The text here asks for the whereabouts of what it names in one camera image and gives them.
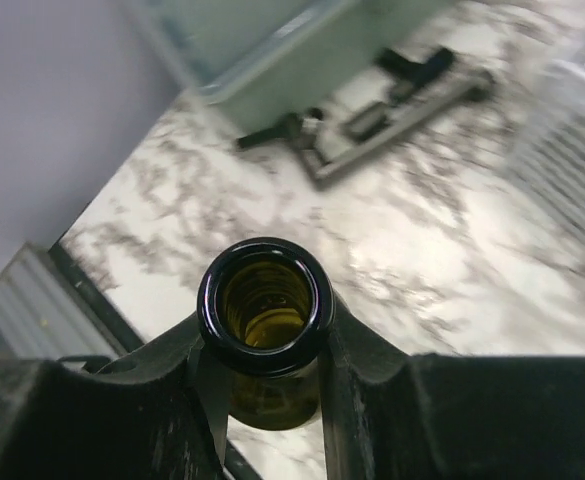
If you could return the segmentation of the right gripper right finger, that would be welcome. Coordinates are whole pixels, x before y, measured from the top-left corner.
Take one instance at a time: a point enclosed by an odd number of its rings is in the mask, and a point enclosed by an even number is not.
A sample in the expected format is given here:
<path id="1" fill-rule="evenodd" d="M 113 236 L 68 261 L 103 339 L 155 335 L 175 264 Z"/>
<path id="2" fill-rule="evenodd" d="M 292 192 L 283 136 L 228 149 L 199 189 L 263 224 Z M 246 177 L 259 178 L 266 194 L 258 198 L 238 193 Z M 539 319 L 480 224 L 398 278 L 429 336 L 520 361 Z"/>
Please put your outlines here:
<path id="1" fill-rule="evenodd" d="M 333 327 L 319 354 L 329 479 L 390 479 L 396 472 L 390 394 L 406 358 L 335 298 Z"/>

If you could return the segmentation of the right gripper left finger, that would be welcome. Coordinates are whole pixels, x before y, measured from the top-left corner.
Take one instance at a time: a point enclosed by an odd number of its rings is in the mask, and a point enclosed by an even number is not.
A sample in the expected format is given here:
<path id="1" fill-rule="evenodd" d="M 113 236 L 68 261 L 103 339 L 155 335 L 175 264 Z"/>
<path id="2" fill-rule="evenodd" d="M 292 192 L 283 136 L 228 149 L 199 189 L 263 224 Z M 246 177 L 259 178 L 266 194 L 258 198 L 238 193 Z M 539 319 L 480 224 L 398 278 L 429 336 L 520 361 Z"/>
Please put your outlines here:
<path id="1" fill-rule="evenodd" d="M 230 373 L 188 317 L 95 375 L 118 479 L 221 479 Z"/>

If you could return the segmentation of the metal corkscrew opener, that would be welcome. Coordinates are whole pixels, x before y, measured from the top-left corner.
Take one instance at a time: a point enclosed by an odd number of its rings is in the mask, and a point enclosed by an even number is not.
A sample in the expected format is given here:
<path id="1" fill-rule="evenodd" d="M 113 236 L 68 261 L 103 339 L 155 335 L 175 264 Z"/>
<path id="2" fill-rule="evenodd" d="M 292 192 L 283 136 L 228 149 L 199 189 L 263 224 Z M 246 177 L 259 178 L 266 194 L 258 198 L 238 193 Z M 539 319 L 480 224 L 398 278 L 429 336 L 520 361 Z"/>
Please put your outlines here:
<path id="1" fill-rule="evenodd" d="M 271 142 L 281 142 L 299 160 L 314 186 L 323 190 L 351 174 L 388 145 L 404 141 L 429 121 L 454 105 L 480 102 L 496 87 L 494 75 L 479 68 L 447 93 L 404 113 L 398 108 L 447 73 L 456 60 L 446 48 L 436 49 L 425 61 L 411 61 L 395 50 L 384 48 L 375 65 L 394 78 L 386 98 L 374 101 L 339 126 L 329 130 L 327 114 L 319 107 L 303 113 L 284 114 L 271 126 L 235 140 L 235 148 L 246 151 Z"/>

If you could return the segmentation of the green bottle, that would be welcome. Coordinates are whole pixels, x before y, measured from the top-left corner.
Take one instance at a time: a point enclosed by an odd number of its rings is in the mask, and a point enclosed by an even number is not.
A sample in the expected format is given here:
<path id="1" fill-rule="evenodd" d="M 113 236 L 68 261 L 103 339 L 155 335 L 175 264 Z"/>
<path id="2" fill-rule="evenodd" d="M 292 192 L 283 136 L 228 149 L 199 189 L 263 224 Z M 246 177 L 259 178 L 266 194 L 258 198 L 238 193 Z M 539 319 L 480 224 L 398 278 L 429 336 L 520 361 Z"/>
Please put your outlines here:
<path id="1" fill-rule="evenodd" d="M 336 316 L 318 260 L 281 238 L 256 237 L 221 252 L 197 295 L 206 346 L 233 373 L 230 415 L 261 430 L 290 430 L 320 408 L 318 356 Z"/>

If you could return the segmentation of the translucent green storage box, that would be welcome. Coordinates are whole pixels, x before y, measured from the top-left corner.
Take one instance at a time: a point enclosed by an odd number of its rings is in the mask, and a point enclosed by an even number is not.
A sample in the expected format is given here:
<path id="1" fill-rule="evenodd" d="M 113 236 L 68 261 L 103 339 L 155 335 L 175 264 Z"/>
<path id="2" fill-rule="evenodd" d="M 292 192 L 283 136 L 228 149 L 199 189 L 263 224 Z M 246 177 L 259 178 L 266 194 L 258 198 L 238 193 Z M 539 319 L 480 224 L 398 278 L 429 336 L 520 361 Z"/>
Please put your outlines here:
<path id="1" fill-rule="evenodd" d="M 183 88 L 246 133 L 316 105 L 449 1 L 128 1 Z"/>

